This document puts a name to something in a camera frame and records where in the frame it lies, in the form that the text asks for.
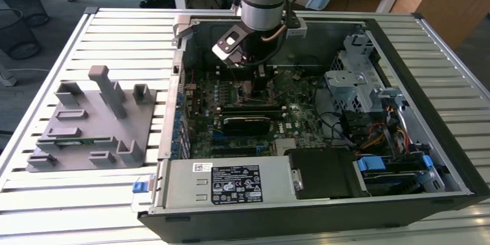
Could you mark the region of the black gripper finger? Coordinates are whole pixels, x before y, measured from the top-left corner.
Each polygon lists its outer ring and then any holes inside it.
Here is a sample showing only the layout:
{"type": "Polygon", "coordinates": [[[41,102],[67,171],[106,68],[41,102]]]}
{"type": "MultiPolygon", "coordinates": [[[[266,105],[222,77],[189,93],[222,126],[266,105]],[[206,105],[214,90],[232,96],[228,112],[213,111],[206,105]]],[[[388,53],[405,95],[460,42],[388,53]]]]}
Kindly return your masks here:
{"type": "Polygon", "coordinates": [[[266,87],[266,72],[262,65],[258,65],[253,71],[252,96],[257,96],[266,87]]]}

